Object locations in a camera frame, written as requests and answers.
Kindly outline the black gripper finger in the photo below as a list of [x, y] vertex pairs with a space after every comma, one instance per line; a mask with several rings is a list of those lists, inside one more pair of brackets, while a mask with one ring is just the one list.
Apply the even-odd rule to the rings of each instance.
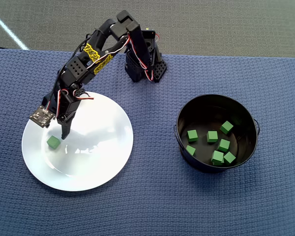
[[61, 138], [63, 140], [65, 140], [66, 137], [70, 133], [72, 120], [73, 120], [73, 118], [67, 118], [67, 119], [61, 119], [60, 120], [60, 124], [61, 124]]

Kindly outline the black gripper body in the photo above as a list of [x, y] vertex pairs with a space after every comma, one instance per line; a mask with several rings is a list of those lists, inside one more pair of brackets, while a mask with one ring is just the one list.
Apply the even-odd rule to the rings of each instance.
[[42, 100], [42, 123], [50, 123], [53, 118], [58, 123], [70, 123], [86, 93], [81, 83], [69, 87], [54, 83], [52, 90]]

